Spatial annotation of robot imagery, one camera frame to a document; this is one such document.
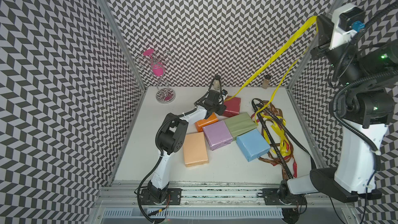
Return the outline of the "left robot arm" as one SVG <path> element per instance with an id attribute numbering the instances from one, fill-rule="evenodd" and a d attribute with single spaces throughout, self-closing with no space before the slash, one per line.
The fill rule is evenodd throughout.
<path id="1" fill-rule="evenodd" d="M 147 184 L 150 199 L 155 203 L 166 200 L 170 183 L 171 157 L 178 152 L 184 143 L 189 125 L 208 119 L 211 114 L 223 114 L 228 92 L 209 89 L 203 97 L 194 103 L 194 109 L 175 115 L 169 113 L 163 120 L 155 135 L 155 145 L 159 150 L 159 159 L 148 175 L 152 175 Z"/>

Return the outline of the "peach gift box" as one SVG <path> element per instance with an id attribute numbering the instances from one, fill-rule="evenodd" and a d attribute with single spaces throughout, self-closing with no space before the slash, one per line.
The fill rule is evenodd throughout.
<path id="1" fill-rule="evenodd" d="M 186 135 L 183 144 L 183 157 L 186 167 L 209 163 L 205 135 L 203 132 Z"/>

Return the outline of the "orange gift box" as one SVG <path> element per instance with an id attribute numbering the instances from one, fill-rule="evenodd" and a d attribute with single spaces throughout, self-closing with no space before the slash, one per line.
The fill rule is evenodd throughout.
<path id="1" fill-rule="evenodd" d="M 211 125 L 213 123 L 218 122 L 219 119 L 217 118 L 215 113 L 212 113 L 207 119 L 199 120 L 195 123 L 195 127 L 198 132 L 203 132 L 203 128 L 205 126 Z"/>

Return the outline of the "red ribbon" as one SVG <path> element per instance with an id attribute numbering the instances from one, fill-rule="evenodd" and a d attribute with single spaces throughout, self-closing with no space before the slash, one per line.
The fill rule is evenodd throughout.
<path id="1" fill-rule="evenodd" d="M 286 125 L 286 121 L 283 117 L 283 112 L 280 109 L 276 109 L 273 111 L 273 113 L 277 116 L 279 120 L 282 121 L 283 125 Z M 269 114 L 265 113 L 265 111 L 261 114 L 263 120 L 271 122 L 271 128 L 275 132 L 276 135 L 279 136 L 279 142 L 275 142 L 275 144 L 278 146 L 278 149 L 283 156 L 285 162 L 288 164 L 289 162 L 292 162 L 292 176 L 294 178 L 297 178 L 297 163 L 294 157 L 294 147 L 291 144 L 291 141 L 288 139 L 287 133 L 282 129 L 282 126 L 280 124 L 277 124 L 274 120 L 271 119 Z M 270 135 L 267 134 L 265 129 L 262 127 L 261 129 L 261 134 L 262 136 L 266 139 L 267 143 L 271 146 L 271 141 L 270 141 Z M 282 166 L 281 160 L 277 157 L 276 151 L 274 148 L 270 148 L 269 152 L 267 153 L 268 158 L 263 158 L 259 157 L 258 160 L 271 164 L 272 166 Z M 283 179 L 288 179 L 288 174 L 286 172 L 286 169 L 282 168 L 282 175 Z"/>

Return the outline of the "green gift box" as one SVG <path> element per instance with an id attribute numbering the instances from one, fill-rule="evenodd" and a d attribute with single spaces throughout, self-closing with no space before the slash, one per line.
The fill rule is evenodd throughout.
<path id="1" fill-rule="evenodd" d="M 233 141 L 240 135 L 250 132 L 257 128 L 248 113 L 241 113 L 239 115 L 227 118 L 224 120 Z"/>

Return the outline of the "maroon gift box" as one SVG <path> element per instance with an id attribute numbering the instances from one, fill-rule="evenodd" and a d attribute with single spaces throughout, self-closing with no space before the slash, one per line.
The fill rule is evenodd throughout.
<path id="1" fill-rule="evenodd" d="M 223 112 L 222 116 L 233 117 L 233 116 L 239 115 L 241 98 L 234 97 L 231 100 L 229 100 L 229 98 L 230 98 L 230 96 L 228 96 L 226 98 L 226 100 L 224 101 L 224 106 L 226 107 L 226 109 Z"/>

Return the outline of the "purple gift box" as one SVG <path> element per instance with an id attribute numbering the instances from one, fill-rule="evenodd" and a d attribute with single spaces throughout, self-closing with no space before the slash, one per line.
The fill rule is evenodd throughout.
<path id="1" fill-rule="evenodd" d="M 233 141 L 233 137 L 224 121 L 204 126 L 203 132 L 212 151 L 227 146 Z"/>

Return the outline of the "brown ribbon of purple box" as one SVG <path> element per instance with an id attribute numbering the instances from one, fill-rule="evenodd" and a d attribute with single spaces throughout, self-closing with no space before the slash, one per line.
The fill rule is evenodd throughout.
<path id="1" fill-rule="evenodd" d="M 289 179 L 288 173 L 287 173 L 286 169 L 283 167 L 281 160 L 279 158 L 274 158 L 272 156 L 271 152 L 268 152 L 267 155 L 268 155 L 268 158 L 259 157 L 258 160 L 266 162 L 266 163 L 269 163 L 269 164 L 271 164 L 274 167 L 280 165 L 282 167 L 283 179 Z M 292 173 L 292 176 L 294 178 L 297 178 L 297 163 L 295 161 L 294 154 L 291 153 L 290 155 L 285 156 L 284 160 L 285 160 L 286 163 L 288 163 L 290 160 L 293 161 L 293 173 Z"/>

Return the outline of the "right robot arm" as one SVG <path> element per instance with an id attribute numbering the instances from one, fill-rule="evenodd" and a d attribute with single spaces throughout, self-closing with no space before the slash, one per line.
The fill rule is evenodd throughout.
<path id="1" fill-rule="evenodd" d="M 343 203 L 381 197 L 374 184 L 381 166 L 381 141 L 392 121 L 395 102 L 385 88 L 398 80 L 398 43 L 368 46 L 362 55 L 357 43 L 381 17 L 370 21 L 356 6 L 336 10 L 332 18 L 317 18 L 320 31 L 315 57 L 332 64 L 333 82 L 342 84 L 330 102 L 331 116 L 343 127 L 342 153 L 335 168 L 312 167 L 310 173 L 283 180 L 278 189 L 282 204 L 300 204 L 306 194 L 320 192 Z"/>

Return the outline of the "blue gift box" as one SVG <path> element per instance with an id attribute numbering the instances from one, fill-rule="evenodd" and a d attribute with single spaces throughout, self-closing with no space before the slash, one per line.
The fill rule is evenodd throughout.
<path id="1" fill-rule="evenodd" d="M 238 136 L 236 142 L 248 162 L 258 159 L 270 150 L 270 145 L 257 129 Z"/>

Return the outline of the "yellow ribbon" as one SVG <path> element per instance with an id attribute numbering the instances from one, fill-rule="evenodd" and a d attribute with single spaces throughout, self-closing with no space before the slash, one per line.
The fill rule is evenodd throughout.
<path id="1" fill-rule="evenodd" d="M 279 124 L 277 124 L 272 118 L 271 116 L 265 115 L 265 114 L 261 114 L 263 120 L 265 121 L 270 121 L 272 123 L 271 128 L 272 130 L 275 132 L 275 134 L 279 137 L 279 142 L 275 142 L 277 146 L 279 146 L 279 151 L 281 153 L 281 155 L 283 156 L 283 158 L 285 159 L 286 162 L 288 162 L 293 154 L 293 148 L 290 144 L 290 141 L 288 140 L 288 138 L 285 135 L 285 131 L 280 127 Z M 285 126 L 286 121 L 284 120 L 284 118 L 282 116 L 278 116 L 277 118 L 279 120 L 282 121 L 283 125 Z M 271 145 L 271 141 L 269 139 L 270 134 L 267 134 L 265 129 L 262 128 L 261 133 L 263 134 L 263 137 L 265 138 L 265 140 L 267 141 L 268 144 Z M 271 148 L 270 150 L 271 152 L 273 152 L 273 154 L 276 155 L 276 151 L 274 148 Z"/>
<path id="2" fill-rule="evenodd" d="M 274 54 L 272 55 L 263 66 L 257 69 L 241 86 L 238 92 L 226 99 L 226 102 L 237 97 L 238 94 L 247 87 L 254 79 L 256 79 L 266 68 L 268 68 L 276 59 L 278 59 L 304 32 L 306 32 L 313 24 L 316 23 L 317 16 L 310 17 L 289 39 L 288 41 Z"/>

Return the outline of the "black printed ribbon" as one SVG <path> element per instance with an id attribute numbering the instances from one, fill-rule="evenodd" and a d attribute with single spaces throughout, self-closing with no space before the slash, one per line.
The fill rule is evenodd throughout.
<path id="1" fill-rule="evenodd" d="M 256 106 L 257 103 L 261 103 L 263 100 L 259 99 L 259 98 L 255 98 L 251 101 L 251 106 L 254 110 L 254 114 L 251 116 L 252 118 L 256 117 L 255 123 L 259 124 L 261 129 L 262 127 L 265 129 L 267 134 L 271 134 L 270 135 L 270 141 L 271 141 L 271 148 L 274 148 L 277 154 L 277 157 L 281 160 L 283 167 L 286 169 L 289 179 L 293 179 L 294 177 L 292 176 L 292 162 L 289 162 L 288 164 L 285 162 L 283 156 L 281 155 L 278 146 L 275 144 L 275 142 L 279 142 L 279 137 L 275 134 L 275 132 L 272 130 L 271 128 L 271 122 L 269 121 L 265 121 L 263 120 L 261 114 L 265 111 L 265 113 L 269 114 L 269 116 L 271 116 L 271 118 L 277 123 L 280 124 L 282 126 L 282 129 L 287 133 L 288 139 L 291 141 L 291 144 L 293 145 L 294 149 L 295 148 L 299 148 L 301 151 L 305 152 L 306 154 L 309 155 L 310 158 L 310 163 L 311 163 L 311 168 L 315 169 L 317 167 L 314 159 L 312 158 L 310 152 L 304 147 L 304 145 L 302 143 L 300 143 L 298 141 L 298 139 L 293 135 L 293 133 L 291 131 L 288 130 L 287 125 L 283 125 L 282 121 L 279 120 L 267 107 L 268 105 L 271 103 L 269 101 L 269 103 L 267 103 L 264 107 L 262 108 L 258 108 Z"/>

